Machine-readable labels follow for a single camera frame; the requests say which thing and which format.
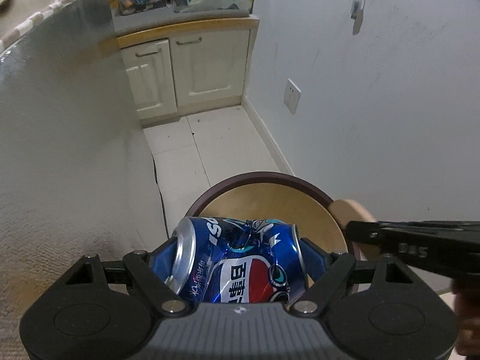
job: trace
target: can lid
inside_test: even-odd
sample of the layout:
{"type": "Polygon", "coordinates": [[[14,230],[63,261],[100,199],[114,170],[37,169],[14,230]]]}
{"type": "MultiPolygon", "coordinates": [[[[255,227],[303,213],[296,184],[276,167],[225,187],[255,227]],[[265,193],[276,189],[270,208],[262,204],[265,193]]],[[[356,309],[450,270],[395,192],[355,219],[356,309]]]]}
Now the can lid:
{"type": "Polygon", "coordinates": [[[295,247],[297,248],[298,259],[300,260],[300,267],[303,272],[303,277],[305,280],[305,288],[308,288],[308,275],[307,270],[305,269],[305,262],[303,261],[302,250],[299,245],[299,230],[297,225],[292,225],[292,237],[295,242],[295,247]]]}
{"type": "Polygon", "coordinates": [[[183,218],[173,231],[172,237],[177,237],[177,253],[173,261],[172,272],[165,284],[178,295],[194,267],[197,242],[191,220],[183,218]]]}

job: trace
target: crushed soda can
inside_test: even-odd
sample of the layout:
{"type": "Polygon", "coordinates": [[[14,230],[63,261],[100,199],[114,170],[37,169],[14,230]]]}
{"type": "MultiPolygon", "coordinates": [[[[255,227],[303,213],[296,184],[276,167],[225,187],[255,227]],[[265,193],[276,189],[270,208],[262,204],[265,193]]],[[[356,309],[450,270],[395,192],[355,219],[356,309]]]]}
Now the crushed soda can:
{"type": "Polygon", "coordinates": [[[183,218],[172,236],[177,252],[169,287],[192,306],[201,302],[282,302],[307,286],[295,225],[278,220],[183,218]]]}

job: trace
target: screw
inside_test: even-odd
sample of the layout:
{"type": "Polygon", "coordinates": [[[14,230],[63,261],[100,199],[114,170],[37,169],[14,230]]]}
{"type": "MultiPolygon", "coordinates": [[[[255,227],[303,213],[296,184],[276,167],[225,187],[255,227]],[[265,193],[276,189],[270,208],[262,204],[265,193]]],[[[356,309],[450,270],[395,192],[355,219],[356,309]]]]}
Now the screw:
{"type": "Polygon", "coordinates": [[[310,300],[301,300],[295,303],[293,308],[302,314],[311,314],[318,309],[318,306],[310,300]]]}
{"type": "Polygon", "coordinates": [[[243,306],[239,306],[239,307],[234,308],[233,311],[236,312],[236,314],[238,314],[238,315],[242,315],[242,314],[246,313],[248,310],[243,306]]]}
{"type": "Polygon", "coordinates": [[[176,299],[167,300],[166,302],[162,303],[162,309],[166,312],[175,314],[176,312],[185,310],[185,303],[176,299]]]}

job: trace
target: stool rim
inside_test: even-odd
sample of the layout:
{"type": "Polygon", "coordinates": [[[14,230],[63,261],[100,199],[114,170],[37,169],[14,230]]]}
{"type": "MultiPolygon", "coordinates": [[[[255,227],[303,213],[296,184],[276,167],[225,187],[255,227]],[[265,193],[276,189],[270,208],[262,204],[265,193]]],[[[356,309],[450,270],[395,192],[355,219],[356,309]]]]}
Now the stool rim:
{"type": "MultiPolygon", "coordinates": [[[[279,184],[294,188],[310,196],[316,202],[321,204],[327,211],[328,206],[333,203],[333,199],[315,185],[297,178],[292,175],[277,172],[250,172],[241,175],[235,175],[226,180],[215,184],[208,191],[203,193],[195,203],[190,207],[185,216],[199,216],[200,213],[216,198],[235,188],[250,184],[279,184]]],[[[338,226],[345,238],[344,230],[338,226]]],[[[360,249],[356,244],[345,238],[346,247],[349,253],[353,254],[357,260],[360,260],[360,249]]]]}

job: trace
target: white tile floor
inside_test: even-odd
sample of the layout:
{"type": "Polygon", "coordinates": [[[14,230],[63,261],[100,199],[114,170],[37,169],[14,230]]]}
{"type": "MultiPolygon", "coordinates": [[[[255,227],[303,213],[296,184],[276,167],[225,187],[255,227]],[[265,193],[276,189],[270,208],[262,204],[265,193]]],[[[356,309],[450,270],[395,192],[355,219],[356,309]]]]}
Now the white tile floor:
{"type": "Polygon", "coordinates": [[[211,186],[241,173],[279,171],[241,106],[144,131],[157,165],[170,233],[211,186]]]}
{"type": "MultiPolygon", "coordinates": [[[[443,299],[443,301],[450,306],[451,309],[453,309],[453,302],[455,300],[455,295],[453,295],[451,292],[447,294],[440,295],[440,298],[443,299]]],[[[449,360],[463,360],[465,356],[460,356],[456,350],[452,352],[452,355],[450,356],[449,360]]]]}

